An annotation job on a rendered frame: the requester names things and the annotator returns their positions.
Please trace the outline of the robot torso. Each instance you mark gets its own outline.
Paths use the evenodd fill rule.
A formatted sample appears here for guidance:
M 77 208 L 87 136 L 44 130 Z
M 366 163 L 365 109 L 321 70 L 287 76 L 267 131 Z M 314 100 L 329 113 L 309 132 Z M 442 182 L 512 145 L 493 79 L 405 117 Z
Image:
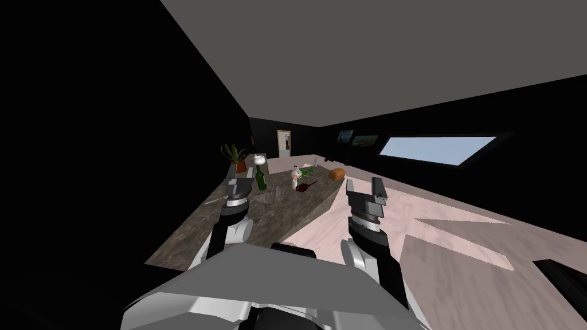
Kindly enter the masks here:
M 240 243 L 135 301 L 120 330 L 430 330 L 363 270 Z

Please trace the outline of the green plant in orange pot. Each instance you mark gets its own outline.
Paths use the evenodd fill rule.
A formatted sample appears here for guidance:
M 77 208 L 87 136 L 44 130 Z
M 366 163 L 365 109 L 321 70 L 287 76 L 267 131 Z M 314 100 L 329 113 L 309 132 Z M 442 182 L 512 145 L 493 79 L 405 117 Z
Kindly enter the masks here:
M 248 156 L 244 153 L 245 149 L 239 150 L 235 144 L 224 144 L 220 148 L 221 153 L 224 157 L 230 160 L 231 164 L 236 165 L 236 173 L 247 172 L 247 166 L 245 164 L 245 158 Z

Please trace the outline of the long sky-blue window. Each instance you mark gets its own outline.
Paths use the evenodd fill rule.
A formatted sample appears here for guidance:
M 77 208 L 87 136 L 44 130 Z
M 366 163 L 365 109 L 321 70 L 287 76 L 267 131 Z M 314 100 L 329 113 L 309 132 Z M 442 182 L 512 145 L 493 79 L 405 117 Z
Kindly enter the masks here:
M 493 140 L 494 136 L 391 137 L 380 155 L 459 166 Z

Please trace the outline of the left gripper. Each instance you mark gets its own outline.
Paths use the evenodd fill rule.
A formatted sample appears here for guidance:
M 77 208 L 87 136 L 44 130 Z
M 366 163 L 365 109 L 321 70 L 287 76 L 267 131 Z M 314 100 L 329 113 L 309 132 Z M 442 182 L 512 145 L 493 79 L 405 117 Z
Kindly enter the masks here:
M 225 186 L 227 200 L 239 200 L 246 198 L 252 190 L 254 180 L 254 168 L 248 167 L 246 178 L 236 179 L 237 163 L 231 163 L 228 170 L 228 181 Z

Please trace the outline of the steel sink basin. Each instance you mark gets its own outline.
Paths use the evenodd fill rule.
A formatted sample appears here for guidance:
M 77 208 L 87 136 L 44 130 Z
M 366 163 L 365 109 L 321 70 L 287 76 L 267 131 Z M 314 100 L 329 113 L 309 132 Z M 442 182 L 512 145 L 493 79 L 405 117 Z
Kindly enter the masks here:
M 277 202 L 281 198 L 281 188 L 274 187 L 262 192 L 261 194 L 251 197 L 251 200 L 271 204 Z

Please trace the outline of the pale wooden door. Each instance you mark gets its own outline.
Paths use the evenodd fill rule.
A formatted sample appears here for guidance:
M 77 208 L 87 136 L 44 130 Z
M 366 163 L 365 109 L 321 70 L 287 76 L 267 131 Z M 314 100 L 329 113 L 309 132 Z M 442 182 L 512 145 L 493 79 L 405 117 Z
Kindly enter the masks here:
M 291 132 L 277 130 L 278 154 L 279 158 L 291 156 Z

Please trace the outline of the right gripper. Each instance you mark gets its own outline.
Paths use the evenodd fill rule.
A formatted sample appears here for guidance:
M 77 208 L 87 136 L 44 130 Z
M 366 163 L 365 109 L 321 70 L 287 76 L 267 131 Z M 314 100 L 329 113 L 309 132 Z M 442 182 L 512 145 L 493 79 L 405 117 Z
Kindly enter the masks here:
M 354 191 L 353 180 L 347 178 L 346 195 L 352 215 L 366 221 L 378 221 L 384 217 L 383 207 L 386 205 L 388 195 L 382 178 L 379 176 L 371 178 L 371 195 Z

